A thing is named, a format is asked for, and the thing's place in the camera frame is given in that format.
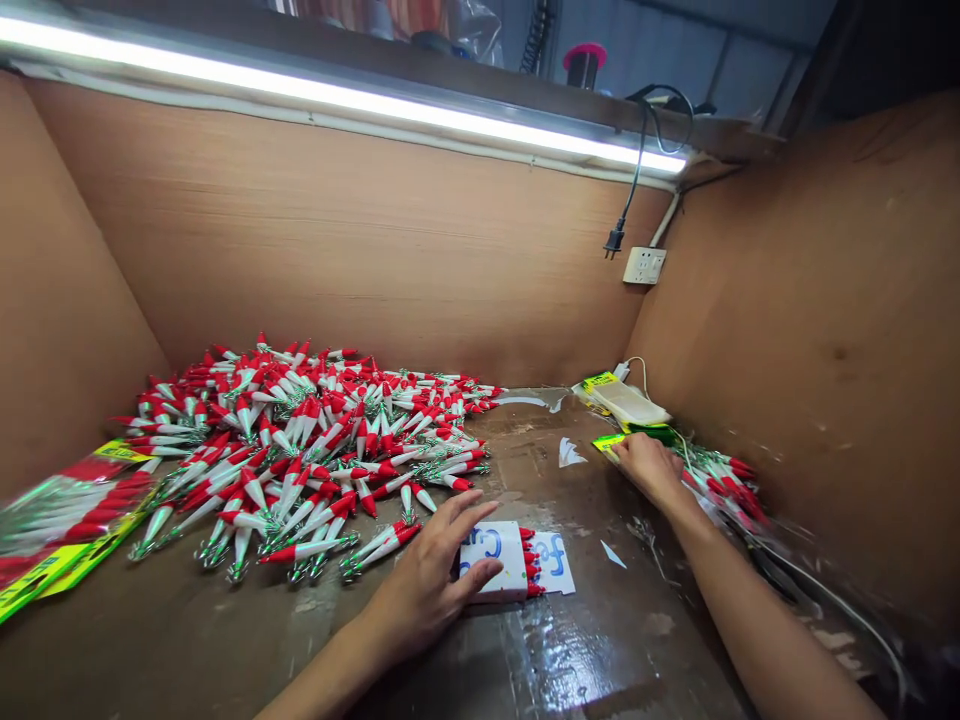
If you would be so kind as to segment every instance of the person's left hand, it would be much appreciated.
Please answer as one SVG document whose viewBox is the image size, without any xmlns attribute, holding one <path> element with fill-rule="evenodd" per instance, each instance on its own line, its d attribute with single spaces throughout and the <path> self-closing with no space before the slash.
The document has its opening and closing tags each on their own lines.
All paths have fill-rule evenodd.
<svg viewBox="0 0 960 720">
<path fill-rule="evenodd" d="M 459 580 L 450 579 L 460 543 L 500 505 L 471 507 L 481 495 L 481 490 L 470 490 L 441 505 L 356 619 L 378 651 L 386 653 L 388 665 L 431 645 L 503 569 L 499 560 L 484 558 Z"/>
</svg>

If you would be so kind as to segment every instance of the corrugated metal wall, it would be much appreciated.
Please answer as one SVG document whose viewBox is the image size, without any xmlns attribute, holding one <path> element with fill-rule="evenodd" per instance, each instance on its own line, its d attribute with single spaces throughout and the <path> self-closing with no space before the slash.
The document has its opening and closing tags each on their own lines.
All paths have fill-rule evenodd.
<svg viewBox="0 0 960 720">
<path fill-rule="evenodd" d="M 561 0 L 547 77 L 566 81 L 563 55 L 607 48 L 597 89 L 623 97 L 652 82 L 676 85 L 719 114 L 776 131 L 836 0 Z M 503 23 L 506 69 L 520 65 L 533 0 L 483 0 Z"/>
</svg>

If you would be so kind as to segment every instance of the black power cord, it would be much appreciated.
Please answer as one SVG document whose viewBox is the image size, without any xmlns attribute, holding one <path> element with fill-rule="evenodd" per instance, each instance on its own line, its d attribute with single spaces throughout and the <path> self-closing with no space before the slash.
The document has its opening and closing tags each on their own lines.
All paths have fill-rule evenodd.
<svg viewBox="0 0 960 720">
<path fill-rule="evenodd" d="M 536 74 L 543 58 L 543 51 L 547 46 L 553 20 L 554 14 L 550 9 L 549 0 L 537 0 L 530 18 L 530 30 L 527 32 L 527 42 L 523 47 L 523 57 L 520 59 L 521 73 Z"/>
<path fill-rule="evenodd" d="M 663 132 L 660 128 L 660 118 L 657 116 L 657 110 L 653 104 L 647 100 L 647 96 L 652 93 L 654 90 L 666 90 L 674 97 L 678 98 L 684 105 L 687 116 L 690 119 L 689 126 L 687 127 L 687 134 L 684 137 L 683 142 L 681 142 L 677 147 L 673 149 L 667 149 L 663 144 Z M 623 212 L 620 214 L 620 219 L 617 220 L 617 226 L 610 231 L 610 236 L 607 238 L 607 244 L 603 246 L 604 249 L 604 259 L 613 259 L 616 257 L 616 254 L 620 252 L 620 244 L 623 242 L 623 226 L 627 222 L 627 213 L 630 211 L 630 203 L 633 202 L 633 195 L 637 191 L 637 183 L 640 181 L 640 167 L 643 164 L 643 149 L 647 144 L 647 120 L 648 118 L 653 118 L 653 127 L 654 134 L 657 138 L 657 146 L 660 148 L 660 152 L 664 155 L 676 155 L 681 152 L 690 142 L 690 136 L 693 135 L 693 103 L 690 102 L 690 99 L 684 95 L 682 92 L 677 90 L 673 85 L 647 85 L 642 90 L 635 92 L 633 95 L 630 95 L 627 100 L 633 100 L 637 103 L 637 106 L 640 108 L 640 113 L 642 119 L 640 121 L 640 154 L 637 156 L 637 169 L 633 173 L 633 183 L 630 185 L 630 194 L 627 196 L 627 204 L 623 208 Z"/>
</svg>

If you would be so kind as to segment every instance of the forearm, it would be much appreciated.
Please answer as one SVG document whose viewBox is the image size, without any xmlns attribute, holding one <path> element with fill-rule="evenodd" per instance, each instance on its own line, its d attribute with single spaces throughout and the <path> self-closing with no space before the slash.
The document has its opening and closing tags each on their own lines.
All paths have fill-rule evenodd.
<svg viewBox="0 0 960 720">
<path fill-rule="evenodd" d="M 863 690 L 705 515 L 670 520 L 737 674 L 765 720 L 882 720 Z"/>
<path fill-rule="evenodd" d="M 383 649 L 356 619 L 333 636 L 256 720 L 339 718 L 389 665 Z"/>
</svg>

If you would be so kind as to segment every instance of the white paper piece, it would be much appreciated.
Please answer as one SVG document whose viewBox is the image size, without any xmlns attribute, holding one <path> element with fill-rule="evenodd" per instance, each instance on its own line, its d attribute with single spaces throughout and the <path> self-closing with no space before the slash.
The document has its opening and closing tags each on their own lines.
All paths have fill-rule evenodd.
<svg viewBox="0 0 960 720">
<path fill-rule="evenodd" d="M 560 467 L 586 461 L 587 459 L 577 452 L 577 446 L 570 441 L 570 438 L 563 438 L 560 441 Z"/>
<path fill-rule="evenodd" d="M 494 399 L 496 400 L 497 405 L 509 405 L 510 403 L 515 402 L 522 402 L 526 403 L 527 405 L 539 405 L 540 407 L 547 408 L 551 414 L 560 412 L 560 405 L 563 403 L 563 398 L 557 400 L 553 405 L 547 405 L 540 398 L 524 397 L 519 395 L 505 398 L 498 397 Z"/>
<path fill-rule="evenodd" d="M 530 541 L 533 551 L 540 556 L 540 578 L 537 585 L 547 592 L 570 595 L 577 591 L 570 572 L 570 560 L 563 547 L 560 533 L 538 532 Z"/>
<path fill-rule="evenodd" d="M 607 557 L 610 559 L 610 562 L 615 562 L 624 570 L 627 569 L 626 564 L 624 564 L 623 560 L 620 559 L 620 556 L 613 551 L 613 548 L 607 545 L 603 540 L 600 541 L 600 544 L 603 545 L 603 551 L 607 553 Z"/>
<path fill-rule="evenodd" d="M 503 570 L 483 586 L 471 602 L 517 602 L 527 599 L 527 565 L 523 560 L 520 525 L 480 522 L 460 545 L 460 577 L 482 558 L 498 558 Z"/>
</svg>

